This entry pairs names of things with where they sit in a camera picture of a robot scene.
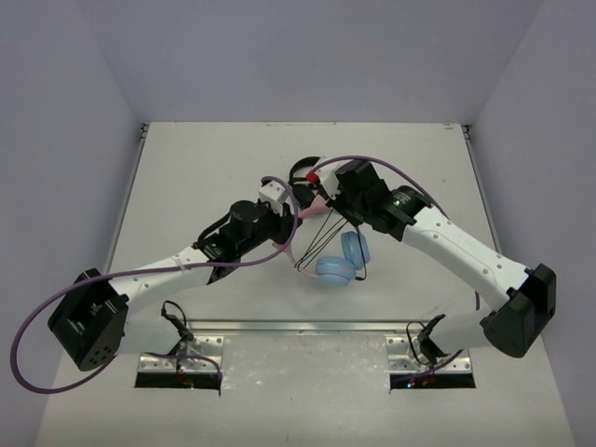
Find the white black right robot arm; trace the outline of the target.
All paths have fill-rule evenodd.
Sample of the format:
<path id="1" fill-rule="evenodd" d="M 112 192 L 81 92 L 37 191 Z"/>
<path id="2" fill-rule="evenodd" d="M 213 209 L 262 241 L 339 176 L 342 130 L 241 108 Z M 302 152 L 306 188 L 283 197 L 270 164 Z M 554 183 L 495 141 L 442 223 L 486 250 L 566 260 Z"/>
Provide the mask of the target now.
<path id="1" fill-rule="evenodd" d="M 429 256 L 484 300 L 487 307 L 458 317 L 439 315 L 415 336 L 414 354 L 436 363 L 455 351 L 493 346 L 522 358 L 556 310 L 556 275 L 496 252 L 459 228 L 429 196 L 402 185 L 390 189 L 368 160 L 318 168 L 329 205 L 353 224 Z"/>

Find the pink blue cat-ear headphones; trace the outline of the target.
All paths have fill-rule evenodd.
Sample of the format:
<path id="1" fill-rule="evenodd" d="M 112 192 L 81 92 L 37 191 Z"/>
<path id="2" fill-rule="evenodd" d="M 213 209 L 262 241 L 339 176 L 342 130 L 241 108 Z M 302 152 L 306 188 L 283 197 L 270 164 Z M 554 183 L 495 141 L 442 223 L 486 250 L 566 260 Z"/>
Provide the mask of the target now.
<path id="1" fill-rule="evenodd" d="M 368 276 L 367 264 L 371 255 L 366 237 L 356 227 L 354 231 L 341 235 L 343 256 L 318 257 L 313 270 L 306 267 L 306 252 L 296 260 L 289 245 L 283 252 L 293 267 L 303 275 L 316 278 L 332 286 L 347 286 L 351 281 L 364 281 Z"/>

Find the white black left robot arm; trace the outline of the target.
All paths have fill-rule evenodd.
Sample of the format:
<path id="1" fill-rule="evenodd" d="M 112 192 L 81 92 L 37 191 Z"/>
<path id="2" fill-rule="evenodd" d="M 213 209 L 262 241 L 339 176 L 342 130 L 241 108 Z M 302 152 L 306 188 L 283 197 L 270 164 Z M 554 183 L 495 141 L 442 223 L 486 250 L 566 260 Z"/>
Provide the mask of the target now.
<path id="1" fill-rule="evenodd" d="M 171 354 L 190 332 L 160 315 L 141 317 L 141 311 L 248 266 L 244 256 L 265 242 L 285 248 L 299 224 L 299 212 L 296 205 L 275 208 L 240 200 L 211 234 L 203 233 L 170 257 L 118 274 L 84 272 L 50 316 L 48 327 L 81 372 L 93 371 L 117 354 Z"/>

